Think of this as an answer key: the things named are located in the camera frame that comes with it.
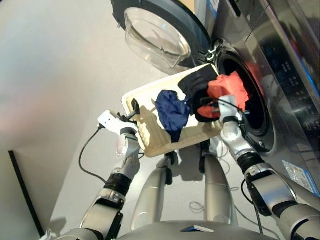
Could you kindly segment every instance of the label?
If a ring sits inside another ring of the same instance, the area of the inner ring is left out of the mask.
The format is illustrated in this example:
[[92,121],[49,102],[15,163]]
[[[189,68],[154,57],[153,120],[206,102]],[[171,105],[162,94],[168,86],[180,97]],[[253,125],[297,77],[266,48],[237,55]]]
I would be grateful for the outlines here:
[[284,160],[282,160],[282,163],[292,181],[320,197],[320,193],[308,170],[295,166]]

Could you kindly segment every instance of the clothing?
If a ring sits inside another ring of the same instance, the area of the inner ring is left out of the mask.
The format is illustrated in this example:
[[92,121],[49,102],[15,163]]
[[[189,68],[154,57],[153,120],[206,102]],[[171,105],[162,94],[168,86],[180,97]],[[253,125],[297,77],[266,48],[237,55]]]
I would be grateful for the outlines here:
[[203,106],[201,99],[208,97],[208,83],[217,78],[216,72],[211,65],[207,65],[196,72],[184,77],[179,83],[179,88],[189,98],[188,104],[191,107],[190,114],[195,114],[199,122],[212,122],[212,118],[203,117],[198,109]]
[[[216,80],[210,81],[206,92],[208,96],[216,99],[225,95],[234,95],[235,105],[243,111],[246,108],[246,101],[249,100],[244,83],[236,71],[229,76],[221,74]],[[197,109],[197,112],[206,118],[217,119],[220,117],[219,106],[217,108],[208,105],[202,106]]]
[[182,129],[188,123],[190,107],[187,101],[188,99],[179,100],[177,92],[171,90],[162,90],[156,99],[159,120],[170,134],[172,143],[179,141]]

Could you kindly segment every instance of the front-loading washing machine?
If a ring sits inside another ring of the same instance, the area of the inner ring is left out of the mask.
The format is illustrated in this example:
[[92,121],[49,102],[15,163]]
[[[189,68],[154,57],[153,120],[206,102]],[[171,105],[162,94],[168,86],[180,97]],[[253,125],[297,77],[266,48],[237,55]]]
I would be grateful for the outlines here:
[[111,3],[129,47],[161,71],[204,63],[219,74],[237,71],[249,95],[250,143],[320,196],[318,0],[220,0],[218,8],[196,0],[193,11],[179,0]]

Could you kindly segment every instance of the plastic basket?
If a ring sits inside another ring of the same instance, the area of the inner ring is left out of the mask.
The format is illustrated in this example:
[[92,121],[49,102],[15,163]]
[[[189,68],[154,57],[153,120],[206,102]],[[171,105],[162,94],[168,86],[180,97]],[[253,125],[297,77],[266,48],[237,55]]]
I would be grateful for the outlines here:
[[134,116],[132,120],[137,121],[139,143],[147,157],[155,157],[174,150],[183,149],[220,134],[222,129],[220,121],[198,122],[193,115],[189,116],[188,123],[181,132],[179,142],[171,143],[171,137],[162,126],[155,106],[155,101],[162,90],[176,91],[178,98],[184,100],[186,95],[178,87],[178,83],[184,77],[206,65],[201,65],[152,82],[132,90],[122,97],[121,101],[127,115],[133,111],[131,106],[132,100],[136,99],[139,103],[140,115]]

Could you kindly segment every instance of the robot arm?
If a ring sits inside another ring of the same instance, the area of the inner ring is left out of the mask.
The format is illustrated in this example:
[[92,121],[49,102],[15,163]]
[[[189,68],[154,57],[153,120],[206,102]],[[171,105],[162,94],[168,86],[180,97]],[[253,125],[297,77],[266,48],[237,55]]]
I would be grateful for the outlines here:
[[98,118],[98,122],[118,135],[116,152],[123,156],[122,166],[113,170],[84,215],[80,227],[57,240],[112,240],[118,236],[123,219],[121,210],[130,184],[140,169],[138,128],[128,117],[118,116],[109,110]]
[[245,140],[239,128],[237,109],[223,102],[235,105],[235,97],[228,95],[220,99],[221,138],[244,174],[254,206],[263,216],[276,220],[286,239],[320,239],[320,212],[297,203],[287,182]]

